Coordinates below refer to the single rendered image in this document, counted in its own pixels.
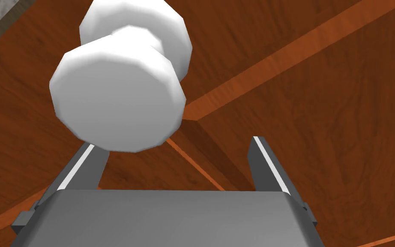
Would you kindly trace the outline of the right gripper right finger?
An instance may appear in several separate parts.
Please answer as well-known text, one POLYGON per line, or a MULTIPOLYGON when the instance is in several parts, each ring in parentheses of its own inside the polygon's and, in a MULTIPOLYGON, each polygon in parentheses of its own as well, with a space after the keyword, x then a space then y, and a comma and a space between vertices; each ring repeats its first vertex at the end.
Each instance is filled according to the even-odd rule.
POLYGON ((252 137, 247 158, 256 191, 286 192, 291 196, 299 195, 264 137, 252 137))

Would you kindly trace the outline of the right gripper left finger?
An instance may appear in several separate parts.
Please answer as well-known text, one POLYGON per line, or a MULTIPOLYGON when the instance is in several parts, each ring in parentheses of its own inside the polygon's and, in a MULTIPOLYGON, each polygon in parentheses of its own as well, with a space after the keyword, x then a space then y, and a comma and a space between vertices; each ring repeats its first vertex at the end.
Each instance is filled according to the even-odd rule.
POLYGON ((110 152, 87 142, 46 190, 46 196, 64 189, 97 189, 110 152))

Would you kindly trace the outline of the white round knob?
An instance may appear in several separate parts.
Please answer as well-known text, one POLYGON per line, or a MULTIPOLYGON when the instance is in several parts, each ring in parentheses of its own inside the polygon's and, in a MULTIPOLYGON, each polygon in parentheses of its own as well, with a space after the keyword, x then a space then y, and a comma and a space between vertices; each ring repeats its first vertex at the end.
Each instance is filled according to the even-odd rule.
POLYGON ((56 117, 79 139, 137 153, 181 125, 180 82, 192 44, 165 0, 93 0, 81 46, 66 52, 49 82, 56 117))

